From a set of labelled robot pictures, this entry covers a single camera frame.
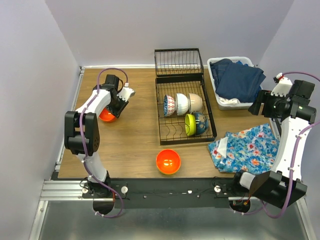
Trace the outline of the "blue patterned bowl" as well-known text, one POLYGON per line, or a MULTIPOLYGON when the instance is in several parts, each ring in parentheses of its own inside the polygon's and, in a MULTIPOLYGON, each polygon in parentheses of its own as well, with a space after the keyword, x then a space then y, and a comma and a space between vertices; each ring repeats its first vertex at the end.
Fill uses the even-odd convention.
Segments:
POLYGON ((163 99, 163 113, 165 117, 171 116, 176 111, 175 99, 170 95, 165 95, 163 99))

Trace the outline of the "dark floral bowl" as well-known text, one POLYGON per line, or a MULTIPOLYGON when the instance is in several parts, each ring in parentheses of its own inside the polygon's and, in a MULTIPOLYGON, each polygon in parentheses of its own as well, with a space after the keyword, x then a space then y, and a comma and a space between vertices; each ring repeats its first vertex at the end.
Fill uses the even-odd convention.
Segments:
POLYGON ((208 124, 209 124, 207 117, 201 112, 195 112, 193 115, 195 117, 195 124, 196 124, 195 134, 197 136, 204 134, 208 129, 208 124))

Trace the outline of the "white bowl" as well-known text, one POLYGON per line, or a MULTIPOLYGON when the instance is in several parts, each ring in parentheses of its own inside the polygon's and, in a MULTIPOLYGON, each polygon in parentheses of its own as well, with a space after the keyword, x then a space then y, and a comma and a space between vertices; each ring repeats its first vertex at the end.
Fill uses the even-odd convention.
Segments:
POLYGON ((184 115, 189 110, 188 98, 183 93, 175 95, 175 108, 178 116, 184 115))
POLYGON ((188 98, 188 106, 189 106, 188 109, 190 113, 198 112, 202 109, 203 100, 199 95, 195 93, 189 93, 187 98, 188 98))

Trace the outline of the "lime green bowl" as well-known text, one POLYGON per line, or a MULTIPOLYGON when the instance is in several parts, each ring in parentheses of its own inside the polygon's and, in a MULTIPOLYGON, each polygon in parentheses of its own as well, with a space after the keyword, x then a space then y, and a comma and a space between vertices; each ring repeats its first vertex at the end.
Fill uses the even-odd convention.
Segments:
POLYGON ((185 132, 188 137, 196 134, 196 119, 193 114, 186 114, 184 119, 185 132))

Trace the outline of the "black wire dish rack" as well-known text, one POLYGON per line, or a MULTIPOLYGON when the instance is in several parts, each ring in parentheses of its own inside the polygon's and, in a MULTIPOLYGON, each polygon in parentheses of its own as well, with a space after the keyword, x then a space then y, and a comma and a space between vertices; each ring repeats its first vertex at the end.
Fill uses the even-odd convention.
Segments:
POLYGON ((200 50, 156 49, 154 66, 160 144, 213 142, 217 130, 200 50))

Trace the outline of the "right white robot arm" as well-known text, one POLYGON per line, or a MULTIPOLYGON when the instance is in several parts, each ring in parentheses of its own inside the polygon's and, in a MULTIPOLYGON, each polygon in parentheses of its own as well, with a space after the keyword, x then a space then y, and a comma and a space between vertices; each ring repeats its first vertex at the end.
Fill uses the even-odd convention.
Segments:
POLYGON ((287 208, 302 198, 308 187, 302 183, 301 162, 308 134, 314 127, 317 110, 309 105, 315 84, 291 81, 281 76, 273 90, 260 90, 248 108, 252 115, 281 122, 280 143, 271 169, 261 174, 241 170, 230 183, 230 191, 245 192, 265 203, 287 208))

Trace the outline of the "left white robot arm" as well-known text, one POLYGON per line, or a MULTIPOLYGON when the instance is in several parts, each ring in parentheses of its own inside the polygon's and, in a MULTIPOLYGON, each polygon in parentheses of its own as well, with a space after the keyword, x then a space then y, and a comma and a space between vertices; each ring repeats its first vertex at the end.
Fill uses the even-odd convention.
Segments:
POLYGON ((90 194, 106 198, 115 194, 111 188, 110 175, 101 162, 98 149, 100 132, 98 117, 108 110, 118 118, 135 91, 128 81, 108 74, 103 84, 96 84, 86 102, 64 115, 64 146, 83 164, 87 172, 87 187, 90 194))

